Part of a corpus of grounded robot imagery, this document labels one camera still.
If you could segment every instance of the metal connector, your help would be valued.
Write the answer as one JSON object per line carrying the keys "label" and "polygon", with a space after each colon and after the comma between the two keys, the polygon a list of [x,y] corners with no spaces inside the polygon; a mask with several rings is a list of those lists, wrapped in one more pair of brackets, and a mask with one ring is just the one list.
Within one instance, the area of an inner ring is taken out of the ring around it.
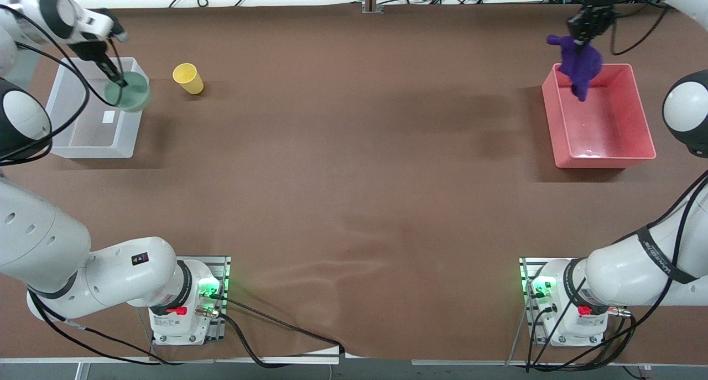
{"label": "metal connector", "polygon": [[627,319],[629,319],[629,317],[632,317],[632,313],[629,312],[628,309],[620,309],[618,307],[609,307],[607,309],[607,314],[612,316],[626,317]]}
{"label": "metal connector", "polygon": [[198,307],[194,310],[194,314],[199,316],[212,317],[214,319],[215,317],[219,317],[219,315],[221,314],[221,310],[213,309],[211,307]]}

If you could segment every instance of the yellow cup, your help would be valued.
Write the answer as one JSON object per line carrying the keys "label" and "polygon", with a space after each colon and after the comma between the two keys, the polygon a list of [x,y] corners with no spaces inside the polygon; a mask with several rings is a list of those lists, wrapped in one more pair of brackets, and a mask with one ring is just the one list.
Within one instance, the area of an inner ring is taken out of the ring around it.
{"label": "yellow cup", "polygon": [[202,77],[199,77],[197,68],[191,63],[183,63],[172,72],[172,78],[181,85],[187,92],[195,95],[204,90],[204,82]]}

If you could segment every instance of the gray floor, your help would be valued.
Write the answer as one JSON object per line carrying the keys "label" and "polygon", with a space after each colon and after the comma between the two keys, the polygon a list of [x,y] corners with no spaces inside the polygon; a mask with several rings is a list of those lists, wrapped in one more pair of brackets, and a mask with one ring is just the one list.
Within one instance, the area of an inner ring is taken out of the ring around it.
{"label": "gray floor", "polygon": [[[334,380],[632,380],[619,367],[582,373],[524,373],[516,367],[414,367],[410,361],[340,360],[333,366]],[[2,364],[0,379],[72,380],[76,365]],[[654,367],[653,378],[699,380],[708,378],[708,368]],[[140,367],[131,364],[92,364],[88,380],[327,380],[327,365],[296,365],[282,369],[261,369],[253,364],[189,364],[180,367]]]}

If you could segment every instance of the black strap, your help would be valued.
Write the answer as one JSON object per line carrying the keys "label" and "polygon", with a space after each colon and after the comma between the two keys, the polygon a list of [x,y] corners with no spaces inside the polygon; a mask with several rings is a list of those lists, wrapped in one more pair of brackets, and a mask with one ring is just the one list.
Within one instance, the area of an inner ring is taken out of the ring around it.
{"label": "black strap", "polygon": [[654,238],[652,237],[652,234],[649,233],[649,229],[647,227],[643,226],[642,228],[637,229],[637,237],[639,237],[639,243],[642,244],[642,247],[644,247],[644,251],[647,253],[647,256],[649,256],[649,258],[654,261],[654,264],[656,264],[659,269],[667,274],[668,277],[681,284],[687,284],[698,280],[697,277],[683,272],[671,263],[671,260],[666,257],[666,254],[663,253],[657,242],[654,241]]}

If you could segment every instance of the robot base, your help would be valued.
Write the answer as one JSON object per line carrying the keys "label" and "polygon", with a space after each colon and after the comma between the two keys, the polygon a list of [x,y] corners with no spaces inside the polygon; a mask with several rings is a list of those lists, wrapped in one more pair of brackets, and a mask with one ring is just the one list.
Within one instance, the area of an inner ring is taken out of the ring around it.
{"label": "robot base", "polygon": [[[527,284],[528,295],[544,294],[540,298],[531,298],[531,307],[538,305],[538,312],[552,309],[551,312],[542,314],[539,320],[543,322],[546,335],[551,334],[570,301],[563,283],[564,272],[569,263],[568,259],[552,259],[538,274],[529,274],[531,277],[534,275],[536,277]],[[550,344],[554,347],[594,347],[602,342],[605,330],[607,330],[607,313],[580,315],[577,312],[577,305],[571,303],[566,315],[553,332]]]}
{"label": "robot base", "polygon": [[211,289],[218,291],[219,281],[203,262],[186,259],[184,263],[192,274],[189,296],[182,305],[187,308],[187,314],[155,315],[150,311],[150,326],[156,345],[202,345],[207,337],[211,318],[197,315],[196,310],[214,308],[215,301],[203,294]]}

